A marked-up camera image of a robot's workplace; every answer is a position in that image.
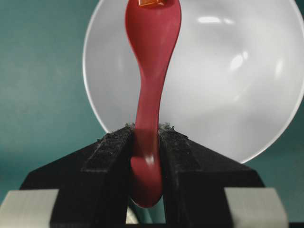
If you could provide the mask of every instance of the teal background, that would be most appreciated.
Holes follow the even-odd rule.
[[[0,202],[27,173],[104,135],[86,97],[82,51],[98,0],[0,0]],[[304,1],[297,1],[302,14]],[[248,162],[304,221],[304,104],[283,135]],[[164,222],[162,202],[135,209]]]

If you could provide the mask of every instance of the red plastic spoon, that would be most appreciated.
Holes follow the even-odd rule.
[[[158,117],[169,61],[181,27],[179,0],[166,0],[164,5],[148,8],[139,6],[138,0],[129,0],[125,27],[141,74],[131,158],[131,198],[141,207],[151,207],[162,196]]]

